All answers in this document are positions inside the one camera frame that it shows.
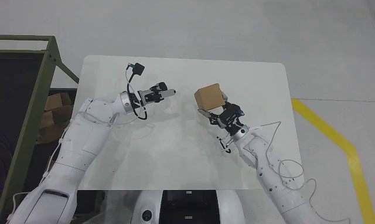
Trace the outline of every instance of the yellow floor line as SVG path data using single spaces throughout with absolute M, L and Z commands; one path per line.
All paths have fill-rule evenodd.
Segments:
M 359 161 L 356 147 L 338 133 L 329 124 L 325 123 L 318 115 L 307 108 L 301 101 L 292 99 L 293 109 L 326 135 L 330 140 L 337 144 L 346 154 L 347 163 L 357 193 L 358 203 L 361 209 L 363 223 L 374 224 L 375 214 L 370 199 L 370 193 L 366 185 L 361 163 Z

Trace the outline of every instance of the metal frame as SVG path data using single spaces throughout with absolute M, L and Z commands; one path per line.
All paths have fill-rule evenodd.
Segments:
M 4 190 L 0 198 L 0 213 L 12 210 L 12 196 L 22 192 L 28 166 L 33 154 L 35 139 L 38 134 L 39 124 L 46 105 L 54 70 L 59 67 L 77 84 L 79 78 L 61 61 L 59 48 L 54 36 L 28 36 L 28 35 L 0 35 L 0 40 L 38 40 L 48 41 L 45 50 L 0 50 L 1 53 L 43 53 L 42 63 L 35 81 L 34 89 L 26 111 L 25 119 L 19 134 L 11 167 L 6 178 Z

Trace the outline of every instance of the white table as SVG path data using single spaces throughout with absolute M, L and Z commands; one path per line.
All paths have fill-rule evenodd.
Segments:
M 226 132 L 197 112 L 195 91 L 213 83 L 220 83 L 229 102 L 245 112 L 242 123 L 258 126 L 282 121 L 274 153 L 301 161 L 285 67 L 279 63 L 87 56 L 73 114 L 88 97 L 115 99 L 126 90 L 126 65 L 136 62 L 146 68 L 141 77 L 134 77 L 135 90 L 165 82 L 177 93 L 147 105 L 146 121 L 114 127 L 80 189 L 261 188 L 255 170 L 242 161 L 235 147 L 231 154 L 221 149 L 216 136 Z M 133 118 L 133 114 L 123 116 L 118 122 Z M 275 126 L 264 127 L 259 134 L 270 140 Z M 288 167 L 292 174 L 300 173 L 298 166 Z

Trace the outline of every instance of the small cardboard box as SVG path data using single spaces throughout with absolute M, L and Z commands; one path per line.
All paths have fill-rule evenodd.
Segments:
M 225 105 L 220 85 L 218 83 L 200 88 L 194 94 L 194 97 L 198 108 L 203 109 L 204 111 L 209 111 Z
M 36 144 L 45 144 L 61 138 L 69 120 L 41 128 L 37 134 Z
M 57 93 L 47 97 L 45 111 L 49 111 L 56 107 L 71 105 L 70 97 L 67 93 Z
M 46 111 L 42 115 L 39 128 L 48 127 L 57 123 L 67 121 L 71 118 L 73 112 L 72 105 L 60 106 L 53 108 L 50 111 Z

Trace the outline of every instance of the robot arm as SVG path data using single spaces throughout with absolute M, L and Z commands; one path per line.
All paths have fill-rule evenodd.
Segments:
M 225 105 L 220 115 L 199 109 L 212 125 L 225 129 L 231 140 L 224 146 L 226 152 L 230 143 L 234 143 L 244 162 L 257 170 L 257 178 L 263 190 L 272 200 L 287 224 L 321 223 L 310 204 L 303 199 L 298 186 L 282 161 L 268 149 L 270 144 L 246 125 L 240 123 L 243 116 L 238 105 L 231 104 L 223 93 Z
M 158 83 L 139 91 L 140 100 L 129 91 L 120 93 L 115 101 L 87 99 L 59 140 L 61 149 L 52 169 L 10 215 L 10 223 L 70 223 L 83 175 L 103 149 L 119 114 L 134 113 L 136 108 L 158 103 L 175 93 L 165 83 Z

